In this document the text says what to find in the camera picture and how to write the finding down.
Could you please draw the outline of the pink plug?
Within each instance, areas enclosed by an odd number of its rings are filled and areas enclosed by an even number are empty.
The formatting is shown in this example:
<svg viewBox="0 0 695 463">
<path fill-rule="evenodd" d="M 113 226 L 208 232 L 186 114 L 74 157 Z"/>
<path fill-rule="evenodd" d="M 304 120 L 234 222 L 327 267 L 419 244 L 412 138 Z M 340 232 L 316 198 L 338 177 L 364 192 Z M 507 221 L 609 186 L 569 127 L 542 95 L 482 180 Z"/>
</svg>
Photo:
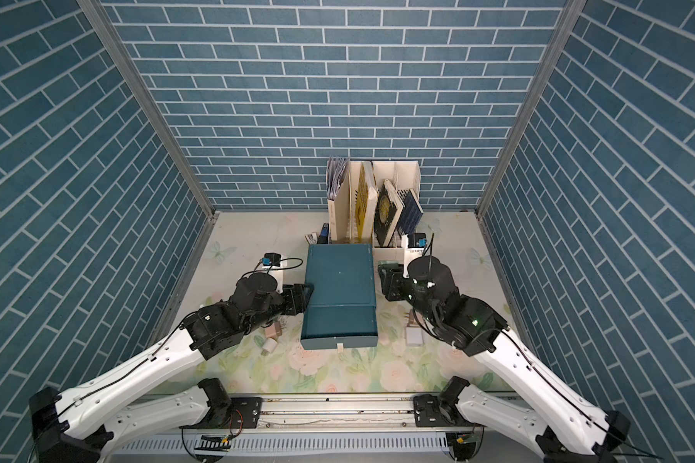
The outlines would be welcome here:
<svg viewBox="0 0 695 463">
<path fill-rule="evenodd" d="M 283 328 L 279 321 L 274 321 L 264 328 L 264 334 L 268 339 L 278 340 L 283 334 Z"/>
</svg>

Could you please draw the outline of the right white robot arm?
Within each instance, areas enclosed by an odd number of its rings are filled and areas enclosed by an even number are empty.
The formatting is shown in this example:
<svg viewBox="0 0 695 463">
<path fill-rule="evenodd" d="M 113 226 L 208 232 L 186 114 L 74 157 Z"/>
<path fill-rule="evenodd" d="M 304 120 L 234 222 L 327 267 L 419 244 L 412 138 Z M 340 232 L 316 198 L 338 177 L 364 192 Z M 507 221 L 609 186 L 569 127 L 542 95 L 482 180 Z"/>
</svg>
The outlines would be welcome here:
<svg viewBox="0 0 695 463">
<path fill-rule="evenodd" d="M 378 266 L 389 301 L 410 304 L 431 336 L 501 377 L 524 400 L 519 406 L 452 377 L 437 395 L 415 401 L 419 426 L 480 424 L 516 441 L 546 462 L 613 462 L 631 422 L 573 391 L 483 300 L 459 291 L 450 268 L 431 256 Z"/>
</svg>

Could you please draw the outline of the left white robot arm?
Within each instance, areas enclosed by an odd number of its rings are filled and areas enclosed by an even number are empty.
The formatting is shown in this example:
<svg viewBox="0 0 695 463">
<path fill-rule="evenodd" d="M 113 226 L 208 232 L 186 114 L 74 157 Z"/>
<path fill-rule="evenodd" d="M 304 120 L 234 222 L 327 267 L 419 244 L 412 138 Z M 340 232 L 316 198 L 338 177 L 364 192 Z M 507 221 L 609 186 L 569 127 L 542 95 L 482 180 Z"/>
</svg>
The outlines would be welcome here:
<svg viewBox="0 0 695 463">
<path fill-rule="evenodd" d="M 177 395 L 140 402 L 150 390 L 238 345 L 280 316 L 306 311 L 314 287 L 280 286 L 255 272 L 226 300 L 183 318 L 162 341 L 63 392 L 46 387 L 29 399 L 37 462 L 98 462 L 135 440 L 171 428 L 243 426 L 221 381 L 206 378 Z"/>
</svg>

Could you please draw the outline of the teal drawer cabinet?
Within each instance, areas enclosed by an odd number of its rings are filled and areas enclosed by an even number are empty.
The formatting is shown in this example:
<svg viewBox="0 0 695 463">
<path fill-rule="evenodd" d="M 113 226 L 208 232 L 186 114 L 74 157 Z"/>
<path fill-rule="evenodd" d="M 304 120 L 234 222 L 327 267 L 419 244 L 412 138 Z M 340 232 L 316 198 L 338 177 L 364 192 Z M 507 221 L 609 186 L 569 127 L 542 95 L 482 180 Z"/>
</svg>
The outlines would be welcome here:
<svg viewBox="0 0 695 463">
<path fill-rule="evenodd" d="M 378 345 L 373 247 L 316 244 L 309 247 L 305 283 L 313 288 L 300 343 L 309 351 Z"/>
</svg>

